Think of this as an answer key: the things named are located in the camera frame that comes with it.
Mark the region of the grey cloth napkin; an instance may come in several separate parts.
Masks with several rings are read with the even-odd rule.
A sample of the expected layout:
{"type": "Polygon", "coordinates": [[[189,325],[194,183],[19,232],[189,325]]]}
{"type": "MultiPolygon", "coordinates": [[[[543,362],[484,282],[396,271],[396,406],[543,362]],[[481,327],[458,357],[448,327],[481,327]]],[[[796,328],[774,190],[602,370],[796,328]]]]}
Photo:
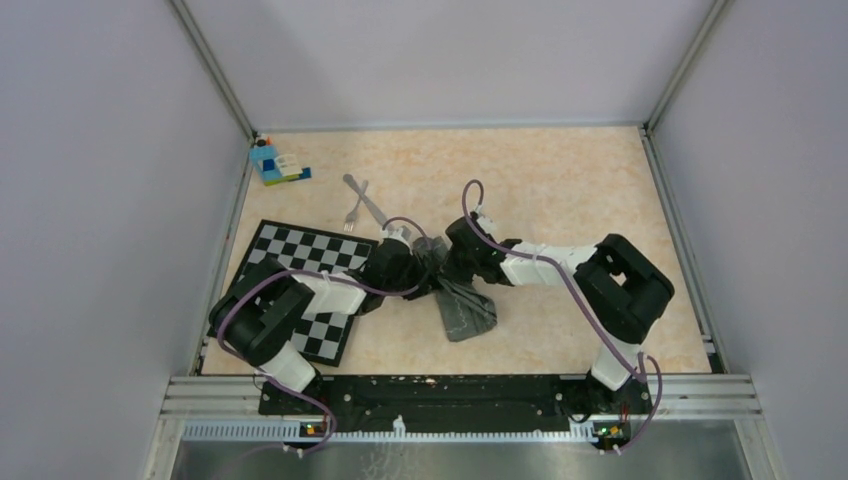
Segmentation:
{"type": "Polygon", "coordinates": [[[495,302],[471,280],[459,278],[448,263],[448,251],[442,237],[420,237],[413,243],[414,254],[432,273],[428,287],[435,295],[446,337],[462,342],[494,329],[497,310],[495,302]]]}

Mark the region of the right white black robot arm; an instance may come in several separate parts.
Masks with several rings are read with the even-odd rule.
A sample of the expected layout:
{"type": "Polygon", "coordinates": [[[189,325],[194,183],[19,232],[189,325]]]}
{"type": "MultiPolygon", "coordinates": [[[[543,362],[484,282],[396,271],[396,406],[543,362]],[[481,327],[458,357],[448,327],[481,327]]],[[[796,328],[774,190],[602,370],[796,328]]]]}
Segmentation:
{"type": "Polygon", "coordinates": [[[601,348],[578,386],[569,417],[579,423],[594,412],[612,412],[627,397],[626,384],[639,367],[642,345],[664,314],[675,288],[627,238],[609,234],[591,247],[552,247],[521,239],[496,242],[476,213],[460,218],[426,250],[434,265],[431,287],[447,338],[461,342],[498,323],[493,299],[473,286],[475,278],[509,287],[572,286],[581,312],[592,312],[603,334],[601,348]]]}

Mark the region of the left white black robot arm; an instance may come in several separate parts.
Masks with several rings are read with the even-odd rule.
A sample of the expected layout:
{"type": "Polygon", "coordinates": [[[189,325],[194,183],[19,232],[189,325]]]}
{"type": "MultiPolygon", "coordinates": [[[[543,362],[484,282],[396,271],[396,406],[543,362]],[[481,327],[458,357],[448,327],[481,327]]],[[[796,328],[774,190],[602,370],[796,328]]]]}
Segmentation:
{"type": "Polygon", "coordinates": [[[382,240],[357,269],[341,273],[289,269],[267,257],[211,309],[208,322],[219,346],[282,386],[297,413],[319,404],[317,370],[292,340],[308,315],[360,316],[386,297],[411,299],[426,291],[430,272],[403,240],[382,240]]]}

